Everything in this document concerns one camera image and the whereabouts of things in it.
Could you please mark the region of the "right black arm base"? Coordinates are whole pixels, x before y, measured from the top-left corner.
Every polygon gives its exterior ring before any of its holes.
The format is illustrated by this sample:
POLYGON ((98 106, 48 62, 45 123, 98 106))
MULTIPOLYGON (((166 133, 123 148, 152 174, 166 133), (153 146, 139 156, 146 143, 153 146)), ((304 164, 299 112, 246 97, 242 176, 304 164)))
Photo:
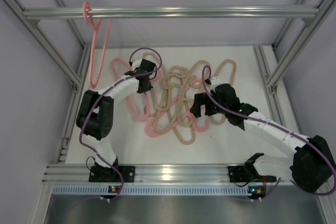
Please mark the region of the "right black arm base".
POLYGON ((242 165, 228 166, 228 174, 231 183, 252 183, 262 182, 262 176, 254 167, 255 161, 264 153, 256 153, 242 165))

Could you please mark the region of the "pink hanger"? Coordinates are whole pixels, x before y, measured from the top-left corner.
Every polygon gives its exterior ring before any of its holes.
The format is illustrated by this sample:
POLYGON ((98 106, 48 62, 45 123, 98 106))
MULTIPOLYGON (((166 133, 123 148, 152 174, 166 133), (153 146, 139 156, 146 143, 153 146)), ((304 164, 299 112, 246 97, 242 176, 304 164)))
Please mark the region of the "pink hanger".
POLYGON ((99 68, 98 68, 98 73, 95 79, 93 79, 93 67, 94 67, 94 56, 95 56, 95 49, 96 49, 96 44, 97 44, 97 39, 98 39, 98 32, 99 28, 102 23, 102 19, 99 19, 96 23, 94 22, 92 16, 89 14, 90 11, 90 3, 89 2, 84 2, 82 5, 82 15, 85 23, 93 29, 93 36, 92 36, 92 43, 91 43, 91 49, 90 49, 90 62, 89 62, 89 72, 88 72, 88 78, 89 78, 89 85, 90 88, 94 89, 98 85, 104 59, 105 59, 105 54, 106 54, 106 48, 109 40, 109 34, 110 34, 110 28, 111 28, 111 20, 108 19, 107 22, 107 31, 104 39, 104 44, 103 44, 103 50, 102 50, 102 55, 99 63, 99 68))
POLYGON ((181 123, 178 122, 177 117, 173 116, 171 114, 171 107, 174 107, 175 104, 178 101, 178 97, 176 96, 175 98, 168 98, 165 97, 164 102, 168 103, 168 107, 166 109, 162 109, 162 111, 157 110, 154 115, 152 116, 152 119, 150 120, 149 123, 146 124, 145 126, 145 133, 149 137, 159 137, 161 135, 164 135, 168 133, 169 131, 173 131, 175 134, 175 137, 184 145, 191 145, 195 140, 196 140, 196 132, 206 132, 209 128, 209 122, 205 121, 203 126, 198 126, 197 125, 197 119, 192 117, 188 110, 188 105, 189 101, 186 101, 186 112, 182 115, 182 121, 184 119, 191 119, 192 124, 190 126, 186 126, 189 128, 191 132, 191 138, 189 140, 186 140, 183 138, 181 133, 178 131, 176 128, 177 126, 182 127, 181 123), (163 128, 159 127, 159 120, 166 115, 167 117, 167 125, 163 128))
MULTIPOLYGON (((113 59, 111 62, 110 62, 110 69, 112 70, 113 72, 113 75, 116 79, 119 78, 119 75, 118 75, 118 71, 117 71, 117 68, 116 68, 116 64, 117 63, 120 63, 122 64, 124 67, 126 67, 128 70, 131 70, 131 66, 129 65, 129 63, 127 63, 125 60, 121 59, 121 58, 115 58, 113 59)), ((127 101, 127 105, 128 105, 128 108, 129 110, 132 112, 134 118, 138 121, 145 121, 146 119, 149 118, 150 116, 150 112, 151 110, 148 110, 147 112, 145 112, 144 115, 139 115, 133 105, 133 102, 131 100, 131 98, 128 96, 126 97, 126 101, 127 101)))

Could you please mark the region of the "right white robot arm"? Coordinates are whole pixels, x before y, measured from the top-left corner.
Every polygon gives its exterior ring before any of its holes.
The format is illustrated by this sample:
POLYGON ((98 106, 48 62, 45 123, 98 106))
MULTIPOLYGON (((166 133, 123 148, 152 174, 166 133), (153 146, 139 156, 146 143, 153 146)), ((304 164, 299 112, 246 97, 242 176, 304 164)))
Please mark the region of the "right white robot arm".
POLYGON ((265 117, 256 107, 240 102, 230 84, 219 84, 195 94, 190 112, 196 118, 201 117, 202 106, 206 116, 222 114, 231 125, 282 152, 282 157, 256 153, 246 160, 238 174, 248 182, 273 176, 288 179, 304 191, 316 194, 330 177, 335 176, 335 161, 324 138, 295 133, 265 117))

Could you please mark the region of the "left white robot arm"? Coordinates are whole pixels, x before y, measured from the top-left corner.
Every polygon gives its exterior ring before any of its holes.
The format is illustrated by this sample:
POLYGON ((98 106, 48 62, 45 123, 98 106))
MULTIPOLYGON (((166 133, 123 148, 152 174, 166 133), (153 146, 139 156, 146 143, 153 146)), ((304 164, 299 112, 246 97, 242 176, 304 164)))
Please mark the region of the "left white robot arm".
POLYGON ((154 62, 146 59, 137 59, 130 65, 131 70, 112 86, 100 91, 87 90, 76 119, 76 126, 80 128, 79 143, 94 152, 98 166, 114 172, 118 158, 111 142, 105 139, 112 130, 114 106, 131 94, 150 91, 150 75, 158 70, 154 62))

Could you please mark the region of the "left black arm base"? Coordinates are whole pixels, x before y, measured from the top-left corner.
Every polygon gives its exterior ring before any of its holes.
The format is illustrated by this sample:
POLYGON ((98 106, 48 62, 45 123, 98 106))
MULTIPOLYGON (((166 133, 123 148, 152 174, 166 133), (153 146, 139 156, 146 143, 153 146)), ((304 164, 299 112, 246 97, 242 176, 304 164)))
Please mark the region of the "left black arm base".
MULTIPOLYGON (((134 166, 116 166, 117 170, 123 177, 125 183, 133 183, 135 177, 134 166)), ((121 178, 118 173, 111 167, 103 167, 95 163, 90 167, 89 182, 91 183, 119 183, 121 178)))

